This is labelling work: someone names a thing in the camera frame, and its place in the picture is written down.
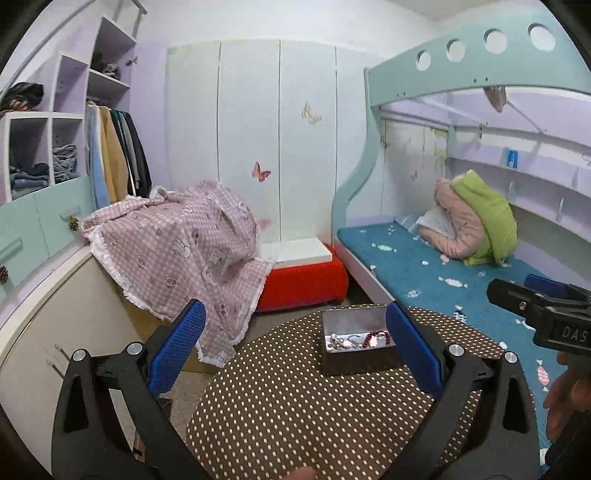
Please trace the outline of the person's right hand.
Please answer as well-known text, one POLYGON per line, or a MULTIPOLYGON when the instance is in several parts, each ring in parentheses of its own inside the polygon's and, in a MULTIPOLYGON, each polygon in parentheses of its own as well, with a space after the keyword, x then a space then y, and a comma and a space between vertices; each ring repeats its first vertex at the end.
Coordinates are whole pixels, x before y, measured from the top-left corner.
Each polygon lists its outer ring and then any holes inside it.
POLYGON ((547 411, 546 436, 555 442, 574 411, 590 410, 590 376, 568 368, 552 384, 543 402, 547 411))

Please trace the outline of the person's left hand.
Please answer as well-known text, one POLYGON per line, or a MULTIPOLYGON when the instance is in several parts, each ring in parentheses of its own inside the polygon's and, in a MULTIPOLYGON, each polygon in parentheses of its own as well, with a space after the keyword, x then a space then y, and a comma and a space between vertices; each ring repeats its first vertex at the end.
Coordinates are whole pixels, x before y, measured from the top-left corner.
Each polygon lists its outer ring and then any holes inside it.
POLYGON ((317 472, 310 466, 299 467, 291 471, 287 475, 280 478, 280 480, 315 480, 317 472))

